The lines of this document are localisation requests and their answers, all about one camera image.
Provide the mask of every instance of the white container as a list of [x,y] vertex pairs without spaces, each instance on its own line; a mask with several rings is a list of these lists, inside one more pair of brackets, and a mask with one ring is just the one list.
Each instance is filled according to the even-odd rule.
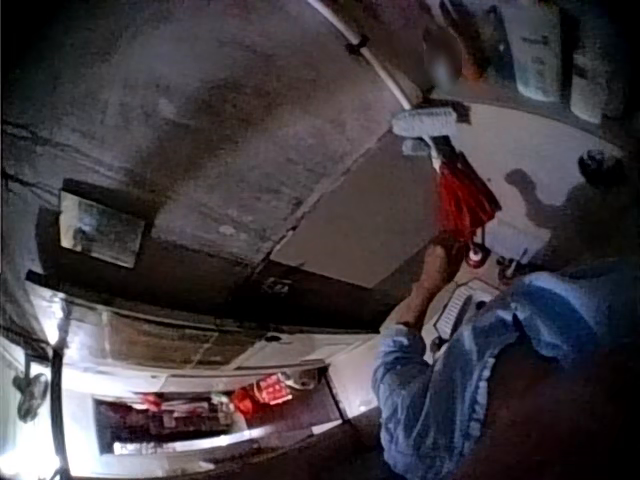
[[518,91],[559,102],[562,89],[560,11],[552,5],[501,7],[513,55]]
[[607,101],[607,68],[604,60],[595,51],[585,48],[573,55],[571,79],[571,111],[591,123],[602,121],[602,112]]

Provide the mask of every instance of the hand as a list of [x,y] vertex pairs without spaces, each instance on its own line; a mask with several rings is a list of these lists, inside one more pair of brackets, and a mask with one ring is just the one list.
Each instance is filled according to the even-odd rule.
[[455,278],[463,258],[464,244],[447,232],[439,233],[424,253],[422,274],[416,287],[437,294]]
[[422,330],[429,304],[458,273],[464,258],[464,244],[442,232],[434,237],[424,253],[420,279],[413,284],[411,294],[400,305],[397,322]]

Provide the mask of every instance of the bright light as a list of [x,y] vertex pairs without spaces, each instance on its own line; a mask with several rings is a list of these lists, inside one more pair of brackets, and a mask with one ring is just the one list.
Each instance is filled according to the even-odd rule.
[[100,459],[97,447],[91,439],[92,432],[82,430],[83,425],[78,425],[73,420],[68,425],[65,422],[65,439],[67,442],[67,456],[69,457],[69,469],[71,474],[78,477],[90,477],[98,468]]
[[53,314],[58,322],[64,318],[64,310],[62,309],[62,303],[60,303],[60,301],[52,303],[51,310],[53,310]]
[[58,331],[58,325],[54,325],[51,322],[44,322],[42,326],[44,328],[44,334],[47,336],[47,340],[50,345],[55,345],[58,343],[58,338],[60,336],[60,332]]
[[0,471],[8,476],[19,476],[24,480],[38,480],[49,478],[56,468],[60,466],[58,457],[51,453],[37,452],[37,461],[34,461],[35,451],[29,449],[16,449],[5,453],[0,457]]

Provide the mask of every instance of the shirt sleeve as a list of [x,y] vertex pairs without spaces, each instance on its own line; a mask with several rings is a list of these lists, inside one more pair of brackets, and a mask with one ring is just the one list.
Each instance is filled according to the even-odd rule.
[[404,325],[383,332],[372,378],[383,420],[410,414],[407,408],[424,397],[431,377],[426,348],[422,335]]

